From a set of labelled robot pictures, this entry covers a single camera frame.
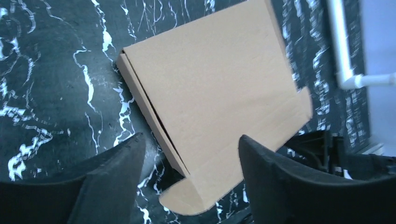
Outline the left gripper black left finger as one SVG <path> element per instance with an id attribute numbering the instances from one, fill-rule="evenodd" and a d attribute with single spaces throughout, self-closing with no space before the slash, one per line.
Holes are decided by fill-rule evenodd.
<path id="1" fill-rule="evenodd" d="M 3 224 L 128 224 L 146 152 L 137 133 L 43 179 L 0 184 Z"/>

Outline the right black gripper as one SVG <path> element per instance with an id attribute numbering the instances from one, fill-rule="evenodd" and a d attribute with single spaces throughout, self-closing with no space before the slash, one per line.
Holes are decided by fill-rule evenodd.
<path id="1" fill-rule="evenodd" d="M 344 138 L 330 131 L 296 135 L 278 153 L 313 169 L 355 180 L 396 175 L 396 158 L 376 154 L 348 154 Z"/>

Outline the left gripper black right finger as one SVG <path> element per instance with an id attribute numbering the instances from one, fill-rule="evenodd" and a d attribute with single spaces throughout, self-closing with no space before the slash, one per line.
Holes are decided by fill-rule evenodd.
<path id="1" fill-rule="evenodd" d="M 243 135 L 239 158 L 256 224 L 393 224 L 396 177 L 354 180 L 273 152 Z"/>

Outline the brown cardboard box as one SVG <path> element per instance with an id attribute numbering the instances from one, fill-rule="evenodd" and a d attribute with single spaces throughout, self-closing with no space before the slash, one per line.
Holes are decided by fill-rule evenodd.
<path id="1" fill-rule="evenodd" d="M 122 49 L 131 94 L 183 179 L 160 204 L 180 215 L 206 212 L 243 179 L 239 138 L 272 151 L 313 114 L 298 90 L 269 0 L 247 0 Z"/>

